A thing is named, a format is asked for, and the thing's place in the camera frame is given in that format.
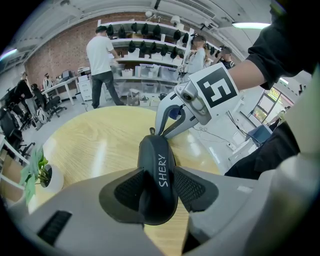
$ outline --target office chair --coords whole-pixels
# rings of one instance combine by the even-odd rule
[[[47,101],[45,96],[43,96],[41,91],[38,89],[36,83],[31,85],[31,89],[36,98],[39,100],[42,109],[49,114],[49,117],[51,117],[55,113],[56,116],[59,118],[60,116],[58,115],[58,112],[62,111],[63,109],[67,109],[65,106],[58,106],[58,103],[60,102],[59,96],[56,96],[54,98],[50,97]]]
[[[20,152],[24,158],[30,157],[30,155],[27,152],[31,145],[35,145],[35,143],[32,142],[29,145],[21,144],[21,142],[23,142],[24,140],[22,138],[22,132],[19,130],[18,122],[15,116],[5,108],[0,109],[0,127],[8,143],[16,151]],[[12,151],[10,151],[9,148],[7,148],[6,150],[9,152],[10,157],[14,159],[15,154]]]

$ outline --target white desk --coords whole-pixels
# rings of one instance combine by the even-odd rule
[[[47,89],[47,90],[44,90],[44,91],[42,92],[42,94],[43,94],[43,95],[45,94],[45,95],[47,96],[47,98],[49,98],[48,92],[51,92],[51,91],[55,90],[56,94],[58,95],[59,93],[58,93],[57,88],[58,88],[58,87],[61,87],[61,86],[64,86],[65,89],[66,89],[66,93],[67,93],[68,96],[69,96],[69,99],[70,99],[71,104],[74,105],[75,103],[74,103],[74,100],[72,99],[72,96],[71,96],[71,94],[70,94],[70,90],[69,90],[69,87],[68,87],[68,84],[70,84],[70,83],[73,82],[73,81],[75,81],[76,88],[78,88],[77,77],[73,77],[73,78],[70,78],[69,80],[66,80],[66,81],[57,83],[56,85],[52,86],[51,88],[49,88],[49,89]]]

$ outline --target desk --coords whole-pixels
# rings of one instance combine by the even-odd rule
[[[68,96],[69,96],[69,99],[70,99],[71,104],[74,105],[75,103],[74,103],[74,100],[72,99],[72,96],[71,96],[71,94],[70,94],[69,87],[68,87],[68,84],[70,84],[70,83],[73,82],[73,81],[75,81],[76,88],[78,89],[77,77],[73,77],[73,78],[70,78],[69,80],[66,80],[66,81],[57,83],[56,85],[52,86],[52,87],[49,88],[49,89],[46,89],[46,90],[42,91],[41,93],[42,93],[43,95],[45,94],[45,96],[46,96],[47,98],[49,98],[48,92],[51,92],[51,91],[55,90],[56,94],[58,95],[59,93],[58,93],[57,88],[58,88],[58,87],[61,87],[61,86],[64,86],[65,89],[66,89],[66,93],[67,93]]]
[[[85,179],[119,170],[135,168],[139,144],[155,126],[156,112],[134,106],[98,108],[65,123],[45,142],[44,155],[64,175],[64,187]],[[169,140],[176,164],[219,174],[210,154],[185,131]],[[29,211],[47,201],[52,194],[41,191],[29,203]],[[188,222],[188,212],[179,200],[174,216],[165,224],[145,225],[144,231],[166,254],[180,255]]]

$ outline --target ceiling light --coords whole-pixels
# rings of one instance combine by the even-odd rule
[[[16,51],[17,51],[17,49],[13,49],[13,50],[10,50],[10,51],[2,54],[2,55],[0,56],[0,61],[2,61],[4,58],[10,56],[11,54],[14,54]]]
[[[285,80],[285,79],[283,79],[282,77],[280,77],[280,79],[279,80],[281,80],[282,82],[284,82],[285,84],[289,84],[289,82],[287,81],[287,80]]]
[[[237,29],[257,29],[262,30],[268,27],[269,23],[260,23],[260,22],[232,22],[232,25]]]

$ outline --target brick wall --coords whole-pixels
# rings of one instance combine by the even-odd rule
[[[161,23],[171,25],[170,17],[163,18]],[[39,48],[25,63],[25,69],[28,74],[28,80],[31,84],[42,85],[45,73],[53,78],[60,75],[65,70],[77,72],[79,67],[88,67],[89,60],[86,54],[88,42],[96,35],[95,30],[98,20],[101,23],[128,21],[145,21],[144,12],[121,12],[99,16],[82,23],[79,23],[52,38]],[[206,35],[207,40],[215,45],[221,43],[212,36]]]

